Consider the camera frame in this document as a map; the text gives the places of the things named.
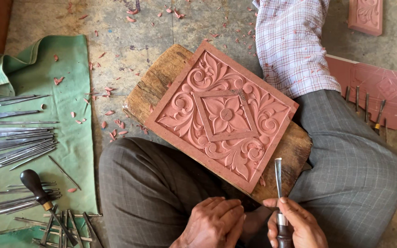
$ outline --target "wooden board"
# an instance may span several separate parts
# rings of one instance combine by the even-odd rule
[[[150,115],[150,104],[157,106],[168,90],[168,84],[180,74],[192,55],[192,52],[177,44],[168,48],[152,64],[125,99],[124,112],[136,121],[144,123]],[[264,169],[263,177],[266,187],[257,183],[249,196],[259,203],[264,199],[277,197],[273,164],[275,158],[283,158],[282,190],[284,195],[288,195],[309,157],[311,146],[312,142],[307,133],[291,121]]]

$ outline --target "concrete floor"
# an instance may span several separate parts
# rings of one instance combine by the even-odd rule
[[[140,5],[141,11],[133,17],[137,21],[130,23],[126,20],[126,10],[135,9],[136,4]],[[168,14],[165,4],[186,14],[184,19],[178,20],[173,14]],[[138,136],[166,144],[154,133],[144,135],[140,128],[135,127],[136,123],[121,112],[121,106],[140,76],[172,44],[178,43],[195,51],[203,38],[209,38],[215,47],[261,76],[258,58],[248,54],[247,45],[243,45],[243,42],[252,44],[254,51],[254,41],[243,37],[239,44],[234,42],[236,37],[240,37],[234,32],[235,29],[240,29],[243,33],[254,29],[248,23],[255,23],[255,10],[248,11],[247,7],[254,9],[250,0],[231,3],[227,0],[73,0],[73,14],[68,14],[68,0],[14,0],[6,54],[16,55],[47,35],[87,36],[90,60],[99,62],[102,66],[94,67],[92,86],[98,89],[106,86],[117,88],[112,97],[100,97],[92,104],[97,167],[102,147],[110,140],[108,131],[101,130],[102,121],[113,123],[114,119],[119,118],[127,126],[127,136]],[[397,0],[384,1],[384,32],[380,37],[357,31],[352,34],[345,22],[348,9],[348,0],[332,0],[330,3],[322,39],[328,53],[397,70]],[[157,14],[160,12],[163,14],[159,18]],[[88,16],[79,20],[84,14]],[[224,22],[227,22],[227,28],[223,28]],[[95,30],[99,32],[98,37],[94,34]],[[213,38],[210,32],[221,35]],[[108,110],[114,110],[117,114],[105,116],[104,113]],[[397,150],[397,130],[389,131],[389,144]],[[104,247],[109,247],[102,218],[93,218],[93,225]],[[379,247],[397,247],[397,212]]]

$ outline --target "finger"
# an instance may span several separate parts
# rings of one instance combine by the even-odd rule
[[[218,198],[221,199],[221,197],[209,197],[209,198],[206,198],[204,201],[198,203],[196,206],[208,206],[211,202],[217,200]]]
[[[235,208],[227,211],[221,218],[220,220],[223,221],[224,226],[223,226],[223,232],[224,234],[227,234],[237,223],[238,219],[240,216],[243,216],[244,214],[244,208],[243,206],[239,205],[236,206]]]
[[[237,219],[237,223],[229,231],[228,235],[226,235],[226,244],[224,248],[235,247],[235,245],[237,244],[237,240],[240,238],[240,235],[243,232],[243,223],[245,219],[246,219],[245,214],[243,214],[240,218]]]
[[[227,201],[220,202],[214,209],[214,213],[217,217],[222,217],[227,211],[235,208],[236,206],[240,206],[241,201],[239,199],[231,199]]]
[[[217,199],[211,203],[209,203],[208,206],[206,206],[207,209],[213,210],[218,204],[220,204],[222,201],[224,201],[224,197],[217,197]]]
[[[277,207],[278,198],[269,198],[263,201],[263,206]]]
[[[278,248],[278,228],[277,228],[277,213],[278,211],[274,211],[269,221],[267,222],[267,228],[269,229],[267,232],[267,237],[269,238],[270,245],[272,247]]]
[[[309,211],[305,210],[302,206],[300,206],[298,203],[295,201],[285,198],[287,200],[287,203],[295,210],[298,211],[298,214],[301,215],[304,219],[306,219],[309,223],[316,223],[315,217],[309,213]]]
[[[285,197],[281,197],[278,201],[278,207],[289,223],[295,228],[295,230],[307,226],[309,222],[301,214],[302,207],[300,205],[291,205],[289,202],[290,200]]]

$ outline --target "white checkered shirt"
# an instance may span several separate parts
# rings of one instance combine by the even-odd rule
[[[294,99],[341,87],[330,75],[321,46],[329,0],[254,0],[256,46],[265,81]]]

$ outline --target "right hand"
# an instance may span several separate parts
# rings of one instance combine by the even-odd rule
[[[295,248],[328,248],[326,236],[311,213],[286,197],[263,201],[263,205],[268,207],[276,207],[277,203],[294,229],[292,239]],[[274,248],[278,248],[277,212],[273,212],[267,223],[269,228],[267,236]]]
[[[238,199],[211,197],[197,204],[172,248],[233,248],[243,231],[244,208]]]

